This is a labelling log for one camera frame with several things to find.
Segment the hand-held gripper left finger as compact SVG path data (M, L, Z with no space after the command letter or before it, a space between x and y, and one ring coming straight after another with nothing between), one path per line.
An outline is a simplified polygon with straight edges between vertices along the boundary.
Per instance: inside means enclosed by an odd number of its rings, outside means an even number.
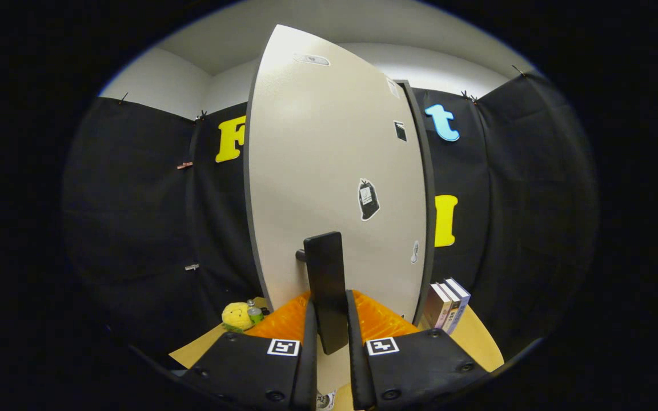
M181 377L212 410L314 410L318 325L309 292L258 325L224 332Z

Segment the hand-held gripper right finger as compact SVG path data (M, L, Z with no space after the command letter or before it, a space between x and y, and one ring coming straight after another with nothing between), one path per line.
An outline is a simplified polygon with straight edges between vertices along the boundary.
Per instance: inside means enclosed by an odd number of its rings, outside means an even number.
M441 329L363 338L360 298L346 291L354 409L442 410L489 380L489 371Z

